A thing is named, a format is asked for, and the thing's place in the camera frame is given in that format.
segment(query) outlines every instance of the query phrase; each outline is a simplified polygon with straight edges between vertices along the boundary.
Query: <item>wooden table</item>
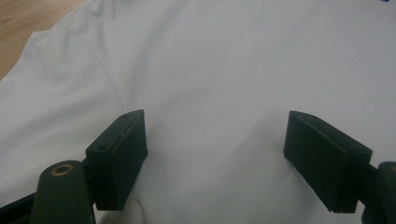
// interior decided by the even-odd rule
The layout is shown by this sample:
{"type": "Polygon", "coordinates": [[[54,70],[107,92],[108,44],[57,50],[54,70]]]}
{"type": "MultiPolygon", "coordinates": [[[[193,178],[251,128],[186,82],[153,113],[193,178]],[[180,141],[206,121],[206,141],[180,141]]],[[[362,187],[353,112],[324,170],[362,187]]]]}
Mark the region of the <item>wooden table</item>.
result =
{"type": "Polygon", "coordinates": [[[34,31],[48,30],[83,0],[0,0],[0,79],[21,57],[34,31]]]}

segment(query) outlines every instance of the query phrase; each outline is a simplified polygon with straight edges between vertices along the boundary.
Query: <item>brown wood tabletop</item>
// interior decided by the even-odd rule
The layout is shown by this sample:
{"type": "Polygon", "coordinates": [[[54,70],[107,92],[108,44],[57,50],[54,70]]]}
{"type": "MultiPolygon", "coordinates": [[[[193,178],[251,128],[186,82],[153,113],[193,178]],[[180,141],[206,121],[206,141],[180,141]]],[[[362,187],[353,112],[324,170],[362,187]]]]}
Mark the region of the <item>brown wood tabletop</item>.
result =
{"type": "Polygon", "coordinates": [[[0,0],[0,80],[34,31],[48,30],[83,0],[0,0]]]}

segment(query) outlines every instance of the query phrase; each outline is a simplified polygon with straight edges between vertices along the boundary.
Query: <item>white tablecloth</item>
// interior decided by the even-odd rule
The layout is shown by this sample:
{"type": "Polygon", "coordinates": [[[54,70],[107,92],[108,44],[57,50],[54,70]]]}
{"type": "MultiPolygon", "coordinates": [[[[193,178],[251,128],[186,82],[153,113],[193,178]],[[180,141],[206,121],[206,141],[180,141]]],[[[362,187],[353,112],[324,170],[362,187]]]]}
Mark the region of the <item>white tablecloth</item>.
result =
{"type": "Polygon", "coordinates": [[[395,56],[392,0],[86,2],[0,82],[0,206],[144,109],[148,157],[99,223],[361,223],[283,157],[288,113],[396,161],[395,56]]]}

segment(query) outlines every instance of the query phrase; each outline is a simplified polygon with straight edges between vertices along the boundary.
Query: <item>white cloth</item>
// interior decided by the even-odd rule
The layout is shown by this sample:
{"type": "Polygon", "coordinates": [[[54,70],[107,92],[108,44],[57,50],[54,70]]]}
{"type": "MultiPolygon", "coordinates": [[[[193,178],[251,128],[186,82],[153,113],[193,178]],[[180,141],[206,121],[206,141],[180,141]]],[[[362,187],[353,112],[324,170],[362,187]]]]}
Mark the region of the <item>white cloth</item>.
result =
{"type": "Polygon", "coordinates": [[[396,3],[85,3],[31,36],[0,82],[0,206],[144,109],[148,157],[112,223],[361,223],[283,157],[289,110],[396,161],[396,3]]]}

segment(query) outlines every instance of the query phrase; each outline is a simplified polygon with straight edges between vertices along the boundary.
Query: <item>brass screw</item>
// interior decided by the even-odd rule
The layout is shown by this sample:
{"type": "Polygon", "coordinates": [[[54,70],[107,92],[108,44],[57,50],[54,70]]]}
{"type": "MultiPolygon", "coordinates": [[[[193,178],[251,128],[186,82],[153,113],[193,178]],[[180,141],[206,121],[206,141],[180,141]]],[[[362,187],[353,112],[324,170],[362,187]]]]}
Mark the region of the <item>brass screw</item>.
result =
{"type": "Polygon", "coordinates": [[[67,175],[73,169],[74,169],[74,166],[71,164],[62,164],[60,166],[53,168],[50,173],[55,176],[67,175]]]}

